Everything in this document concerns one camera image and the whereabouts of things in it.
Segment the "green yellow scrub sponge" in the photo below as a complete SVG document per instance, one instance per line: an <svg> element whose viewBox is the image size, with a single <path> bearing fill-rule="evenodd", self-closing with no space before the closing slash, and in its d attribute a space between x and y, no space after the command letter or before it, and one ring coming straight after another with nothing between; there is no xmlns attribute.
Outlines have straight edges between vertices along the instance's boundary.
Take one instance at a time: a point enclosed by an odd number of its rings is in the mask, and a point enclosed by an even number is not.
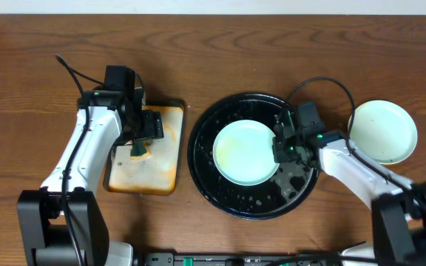
<svg viewBox="0 0 426 266"><path fill-rule="evenodd" d="M149 156L149 145L147 143L137 142L132 144L132 149L130 152L131 157L142 157Z"/></svg>

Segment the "light blue plate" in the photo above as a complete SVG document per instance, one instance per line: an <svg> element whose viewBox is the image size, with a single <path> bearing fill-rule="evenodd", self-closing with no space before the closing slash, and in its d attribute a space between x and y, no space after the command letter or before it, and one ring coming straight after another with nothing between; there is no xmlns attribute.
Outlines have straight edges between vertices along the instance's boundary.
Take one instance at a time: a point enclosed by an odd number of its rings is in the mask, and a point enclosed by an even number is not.
<svg viewBox="0 0 426 266"><path fill-rule="evenodd" d="M413 118L399 105L371 100L355 109L348 119L352 141L383 165L400 163L412 155L418 143Z"/></svg>
<svg viewBox="0 0 426 266"><path fill-rule="evenodd" d="M217 170L236 185L264 183L279 168L273 155L275 133L255 120L238 120L219 131L212 147Z"/></svg>

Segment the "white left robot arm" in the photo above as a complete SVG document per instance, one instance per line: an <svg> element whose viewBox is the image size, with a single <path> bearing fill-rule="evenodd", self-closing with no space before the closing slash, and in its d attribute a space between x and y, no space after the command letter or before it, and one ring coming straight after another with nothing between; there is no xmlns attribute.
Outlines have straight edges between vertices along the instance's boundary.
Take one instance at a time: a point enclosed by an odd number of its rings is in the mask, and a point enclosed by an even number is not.
<svg viewBox="0 0 426 266"><path fill-rule="evenodd" d="M144 104L140 87L82 93L58 164L39 189L23 190L17 201L28 265L134 264L134 248L110 240L95 194L114 147L163 137L159 112Z"/></svg>

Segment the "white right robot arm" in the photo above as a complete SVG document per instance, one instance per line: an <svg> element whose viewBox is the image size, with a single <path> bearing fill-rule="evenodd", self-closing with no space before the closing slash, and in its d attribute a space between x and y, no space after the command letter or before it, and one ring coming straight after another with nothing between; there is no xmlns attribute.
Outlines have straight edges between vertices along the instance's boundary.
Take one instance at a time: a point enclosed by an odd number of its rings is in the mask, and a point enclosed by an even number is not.
<svg viewBox="0 0 426 266"><path fill-rule="evenodd" d="M377 265L426 265L426 182L380 165L340 131L328 132L315 111L275 115L278 163L298 163L343 183L371 210Z"/></svg>

